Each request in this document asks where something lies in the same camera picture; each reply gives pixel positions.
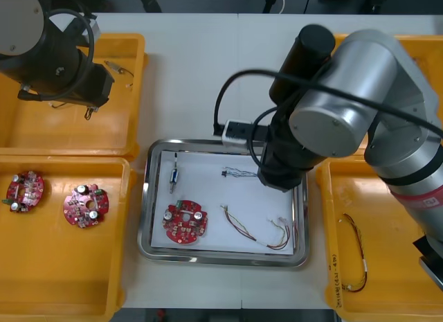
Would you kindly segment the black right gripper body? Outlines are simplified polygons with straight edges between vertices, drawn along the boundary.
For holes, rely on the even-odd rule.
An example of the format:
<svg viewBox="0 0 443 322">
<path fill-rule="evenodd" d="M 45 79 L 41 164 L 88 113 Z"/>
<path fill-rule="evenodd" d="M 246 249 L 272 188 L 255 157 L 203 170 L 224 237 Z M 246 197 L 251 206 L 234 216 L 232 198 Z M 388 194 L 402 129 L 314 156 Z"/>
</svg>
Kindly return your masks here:
<svg viewBox="0 0 443 322">
<path fill-rule="evenodd" d="M 306 152 L 275 153 L 271 147 L 265 147 L 261 154 L 261 165 L 257 176 L 267 187 L 287 192 L 302 183 L 306 173 Z"/>
</svg>

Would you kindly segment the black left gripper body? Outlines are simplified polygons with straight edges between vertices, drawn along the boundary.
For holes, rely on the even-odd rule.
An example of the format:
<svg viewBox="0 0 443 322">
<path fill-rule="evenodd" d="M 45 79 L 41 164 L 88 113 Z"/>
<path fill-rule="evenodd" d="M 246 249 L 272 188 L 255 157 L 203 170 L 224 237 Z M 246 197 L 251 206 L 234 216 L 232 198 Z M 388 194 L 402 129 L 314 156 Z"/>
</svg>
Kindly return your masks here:
<svg viewBox="0 0 443 322">
<path fill-rule="evenodd" d="M 114 78 L 102 64 L 94 64 L 74 91 L 74 104 L 99 108 L 107 103 Z"/>
</svg>

